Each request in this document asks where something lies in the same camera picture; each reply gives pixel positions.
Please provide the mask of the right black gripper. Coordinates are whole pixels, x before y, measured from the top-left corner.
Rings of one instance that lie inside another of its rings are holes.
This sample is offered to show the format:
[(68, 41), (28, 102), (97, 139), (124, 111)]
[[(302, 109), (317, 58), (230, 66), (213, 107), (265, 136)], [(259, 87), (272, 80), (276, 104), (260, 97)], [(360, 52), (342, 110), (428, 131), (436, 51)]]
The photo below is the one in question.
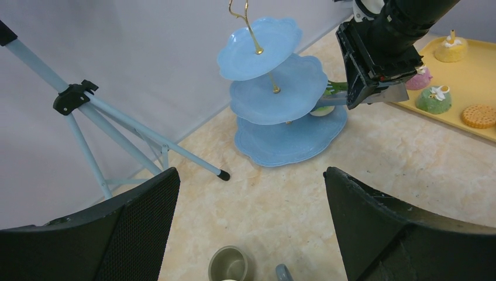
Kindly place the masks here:
[(348, 85), (346, 106), (409, 100), (405, 83), (423, 65), (422, 56), (410, 46), (400, 55), (385, 54), (368, 37), (370, 21), (347, 21), (336, 37), (345, 63)]

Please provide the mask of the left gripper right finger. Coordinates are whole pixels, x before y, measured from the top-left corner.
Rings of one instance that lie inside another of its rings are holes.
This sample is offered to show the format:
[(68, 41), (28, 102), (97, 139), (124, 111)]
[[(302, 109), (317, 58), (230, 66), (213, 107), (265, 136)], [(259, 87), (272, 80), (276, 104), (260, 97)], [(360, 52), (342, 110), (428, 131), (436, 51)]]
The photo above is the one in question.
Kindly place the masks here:
[(323, 176), (348, 280), (495, 279), (495, 228), (416, 207), (337, 167)]

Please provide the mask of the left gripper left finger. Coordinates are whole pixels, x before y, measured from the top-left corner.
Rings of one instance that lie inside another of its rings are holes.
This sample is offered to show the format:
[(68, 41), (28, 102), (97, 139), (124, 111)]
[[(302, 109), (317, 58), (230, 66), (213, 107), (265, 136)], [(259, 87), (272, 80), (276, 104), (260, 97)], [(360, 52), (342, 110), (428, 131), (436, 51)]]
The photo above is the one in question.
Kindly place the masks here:
[(180, 190), (175, 167), (47, 224), (1, 231), (2, 280), (157, 280)]

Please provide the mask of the green donut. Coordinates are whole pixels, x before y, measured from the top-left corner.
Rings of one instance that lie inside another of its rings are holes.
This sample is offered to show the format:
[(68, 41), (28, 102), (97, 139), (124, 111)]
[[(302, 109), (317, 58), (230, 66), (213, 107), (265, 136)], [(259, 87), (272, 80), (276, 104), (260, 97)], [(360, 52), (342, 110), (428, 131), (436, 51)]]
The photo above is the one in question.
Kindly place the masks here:
[(312, 116), (325, 116), (331, 113), (335, 106), (345, 105), (348, 85), (347, 82), (328, 80), (326, 89), (315, 107), (310, 111)]

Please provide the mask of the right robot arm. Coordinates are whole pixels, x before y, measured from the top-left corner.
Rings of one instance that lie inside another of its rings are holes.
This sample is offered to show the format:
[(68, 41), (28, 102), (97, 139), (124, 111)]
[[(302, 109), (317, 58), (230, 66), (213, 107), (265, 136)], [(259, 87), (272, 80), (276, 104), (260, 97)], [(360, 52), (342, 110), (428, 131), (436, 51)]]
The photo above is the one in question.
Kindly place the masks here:
[(408, 100), (406, 82), (423, 65), (414, 43), (423, 38), (457, 1), (381, 1), (339, 25), (336, 37), (345, 63), (346, 105)]

